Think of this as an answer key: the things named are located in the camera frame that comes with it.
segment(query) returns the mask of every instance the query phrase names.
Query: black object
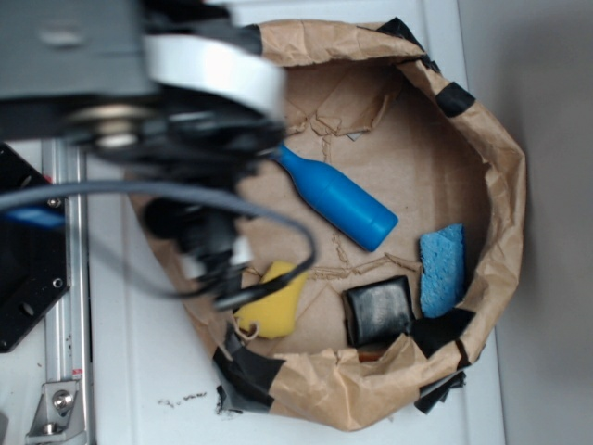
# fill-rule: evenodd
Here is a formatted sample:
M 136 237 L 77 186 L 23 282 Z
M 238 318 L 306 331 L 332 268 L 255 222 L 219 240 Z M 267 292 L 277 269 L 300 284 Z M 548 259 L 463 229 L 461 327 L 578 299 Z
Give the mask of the black object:
M 465 373 L 458 371 L 432 385 L 420 388 L 421 397 L 414 402 L 414 406 L 425 414 L 431 412 L 436 404 L 447 399 L 448 392 L 454 388 L 465 386 Z
M 389 343 L 409 333 L 414 315 L 407 276 L 353 287 L 343 298 L 351 346 Z
M 411 327 L 411 336 L 426 358 L 429 358 L 449 342 L 457 340 L 474 316 L 474 312 L 453 308 L 442 317 L 422 318 L 414 321 Z M 462 349 L 460 352 L 462 356 L 465 353 Z M 461 360 L 467 361 L 467 357 L 462 357 Z
M 438 107 L 448 118 L 459 116 L 475 102 L 475 97 L 454 82 L 443 88 L 435 99 Z
M 412 34 L 408 25 L 406 25 L 401 19 L 395 17 L 392 20 L 389 20 L 387 23 L 384 23 L 381 27 L 377 29 L 378 32 L 382 32 L 383 34 L 393 35 L 394 37 L 399 37 L 400 39 L 407 40 L 408 42 L 412 42 L 416 46 L 418 46 L 422 51 L 425 51 L 423 46 L 418 42 L 418 39 Z M 441 69 L 436 65 L 436 62 L 432 60 L 428 54 L 423 55 L 420 57 L 420 61 L 426 68 L 433 70 L 434 72 L 441 72 Z
M 251 352 L 241 344 L 231 325 L 224 346 L 232 360 L 227 359 L 221 349 L 214 353 L 214 364 L 227 396 L 222 401 L 223 409 L 267 413 L 274 402 L 268 391 L 284 360 L 268 359 Z
M 0 143 L 0 193 L 35 186 L 49 183 Z M 0 215 L 0 352 L 13 350 L 68 289 L 64 208 L 56 199 L 28 207 L 17 219 Z M 36 218 L 53 221 L 52 227 Z

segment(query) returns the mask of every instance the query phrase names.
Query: black tape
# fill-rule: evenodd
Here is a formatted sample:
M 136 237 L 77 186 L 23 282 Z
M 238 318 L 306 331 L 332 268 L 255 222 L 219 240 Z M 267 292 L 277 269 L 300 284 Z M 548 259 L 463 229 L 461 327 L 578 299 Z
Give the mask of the black tape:
M 414 34 L 410 31 L 410 28 L 408 28 L 408 26 L 397 17 L 382 25 L 377 29 L 377 31 L 382 32 L 383 34 L 393 35 L 394 37 L 407 40 L 408 42 L 412 42 L 416 46 L 420 47 L 422 51 L 425 51 L 424 47 L 420 44 L 420 42 L 418 42 L 418 39 L 416 39 Z M 434 72 L 441 72 L 441 69 L 438 67 L 438 65 L 436 65 L 436 62 L 431 60 L 427 54 L 421 56 L 420 61 L 426 68 L 433 70 Z
M 263 43 L 261 42 L 261 29 L 258 25 L 247 25 L 243 28 L 243 36 L 249 41 L 248 51 L 252 54 L 263 54 Z
M 436 104 L 448 118 L 459 116 L 471 107 L 474 102 L 475 97 L 454 82 L 451 82 L 436 95 Z
M 449 342 L 457 340 L 474 316 L 474 312 L 453 308 L 442 317 L 415 320 L 411 336 L 429 358 Z
M 421 397 L 414 402 L 414 406 L 425 414 L 431 412 L 439 401 L 447 399 L 448 392 L 453 388 L 465 386 L 465 373 L 463 371 L 454 373 L 437 382 L 420 388 Z
M 224 346 L 232 360 L 220 348 L 214 353 L 221 385 L 226 393 L 224 409 L 267 413 L 274 402 L 268 394 L 284 360 L 268 359 L 245 348 L 232 326 Z
M 417 45 L 424 51 L 423 46 L 418 42 L 414 34 L 411 33 L 410 28 L 406 25 L 400 18 L 395 17 L 394 19 L 388 21 L 380 28 L 377 29 L 378 32 L 382 32 L 383 34 L 393 35 L 394 37 L 399 37 L 400 39 L 407 40 L 408 42 L 412 42 L 413 44 Z

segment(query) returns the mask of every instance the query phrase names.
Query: brown paper bag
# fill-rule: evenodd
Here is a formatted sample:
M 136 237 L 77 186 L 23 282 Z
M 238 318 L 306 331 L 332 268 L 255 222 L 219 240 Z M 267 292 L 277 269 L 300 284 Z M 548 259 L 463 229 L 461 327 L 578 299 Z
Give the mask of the brown paper bag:
M 229 327 L 229 312 L 214 312 L 206 299 L 185 307 L 230 406 L 356 430 L 477 360 L 517 287 L 524 154 L 480 103 L 443 78 L 397 19 L 376 31 L 313 20 L 271 22 L 260 31 L 264 57 L 287 67 L 286 143 L 335 165 L 400 223 L 377 251 L 363 251 L 301 201 L 281 168 L 262 165 L 241 184 L 242 195 L 302 221 L 319 242 L 296 332 L 246 344 Z M 420 320 L 378 361 L 360 362 L 347 346 L 340 294 L 405 274 L 422 318 L 418 240 L 452 223 L 463 223 L 466 234 L 463 302 L 443 317 Z M 255 256 L 246 284 L 258 281 L 272 261 L 299 262 L 307 253 L 297 235 L 266 221 L 242 230 Z M 191 288 L 172 243 L 149 241 L 176 287 Z

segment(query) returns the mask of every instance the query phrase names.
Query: blue bottle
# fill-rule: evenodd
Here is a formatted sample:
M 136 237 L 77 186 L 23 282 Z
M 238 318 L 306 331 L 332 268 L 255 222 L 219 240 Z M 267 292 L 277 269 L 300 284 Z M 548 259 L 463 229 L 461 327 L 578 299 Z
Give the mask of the blue bottle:
M 325 219 L 370 252 L 397 224 L 397 216 L 331 165 L 303 159 L 284 144 L 276 159 L 302 198 Z

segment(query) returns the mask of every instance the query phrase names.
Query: black square object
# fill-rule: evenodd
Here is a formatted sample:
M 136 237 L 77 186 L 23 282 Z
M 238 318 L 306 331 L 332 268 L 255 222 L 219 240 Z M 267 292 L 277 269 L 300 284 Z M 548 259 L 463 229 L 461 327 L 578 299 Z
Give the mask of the black square object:
M 343 298 L 351 346 L 390 343 L 409 333 L 414 315 L 407 276 L 353 287 Z

